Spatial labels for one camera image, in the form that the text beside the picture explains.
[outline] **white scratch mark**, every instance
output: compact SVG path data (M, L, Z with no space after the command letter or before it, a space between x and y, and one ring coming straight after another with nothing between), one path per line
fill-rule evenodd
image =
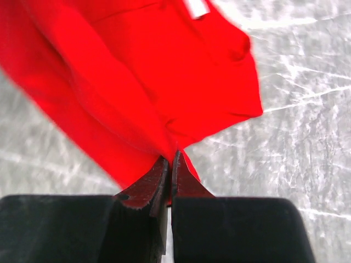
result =
M279 110L284 110L286 108L294 108L294 107L297 107L297 106L304 106L304 105L307 105L307 104L315 104L315 102L313 102L313 101L306 101L306 102L300 102L300 103L296 103L296 104L285 105L283 107L267 108L267 109L264 110L264 112L267 113L267 112L279 111Z
M338 87L338 88L335 88L335 89L329 89L329 90L326 90L324 92L318 92L318 93L306 95L306 96L301 97L300 99L314 98L314 97L322 96L322 95L325 95L325 94L328 94L328 93L331 93L331 92L342 92L342 91L348 90L348 89L351 89L351 85L345 86L345 87Z
M318 211L315 209L305 209L305 208L299 208L301 212L307 213L307 214L314 214L314 215L322 215L322 216L331 216L333 218L341 218L341 219L346 219L348 221L351 221L351 215L347 214L335 214L335 213L328 213L328 212L323 212L323 211Z
M70 181L72 179L72 177L75 175L75 176L84 178L87 181L91 181L91 182L94 182L94 183L99 184L99 185L103 185L103 186L106 186L109 188L116 188L116 186L114 186L112 183L108 182L107 180L105 180L99 176L81 173L81 172L75 174L75 171L67 169L63 166L57 165L55 163L50 163L50 162L42 161L40 159L33 159L33 158L25 157L25 156L19 155L17 153L12 153L12 152L0 150L0 159L8 161L8 162L20 163L23 165L28 165L28 166L32 166L35 168L40 168L40 169L44 169L47 171L51 171L51 172L55 173L56 175L63 176L64 177L63 179L66 182Z

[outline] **marble surface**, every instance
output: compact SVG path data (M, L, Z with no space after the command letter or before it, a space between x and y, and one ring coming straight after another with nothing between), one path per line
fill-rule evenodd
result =
M351 4L221 0L253 40L264 116L187 149L222 196L286 197L318 263L351 262ZM119 191L0 75L0 196ZM168 229L167 255L172 262Z

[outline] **red cloth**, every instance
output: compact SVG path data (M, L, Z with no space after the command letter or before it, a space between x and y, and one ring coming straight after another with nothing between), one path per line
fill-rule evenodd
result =
M0 65L126 188L262 114L249 37L207 4L192 20L183 0L0 0Z

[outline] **red fabric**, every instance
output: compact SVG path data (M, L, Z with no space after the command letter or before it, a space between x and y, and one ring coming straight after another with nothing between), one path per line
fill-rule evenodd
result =
M0 65L126 188L262 114L249 37L207 3L192 20L182 0L0 0Z

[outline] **clothing tag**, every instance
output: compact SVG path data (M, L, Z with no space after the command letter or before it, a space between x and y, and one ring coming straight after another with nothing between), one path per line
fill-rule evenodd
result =
M210 12L205 0L183 0L192 19L198 19Z

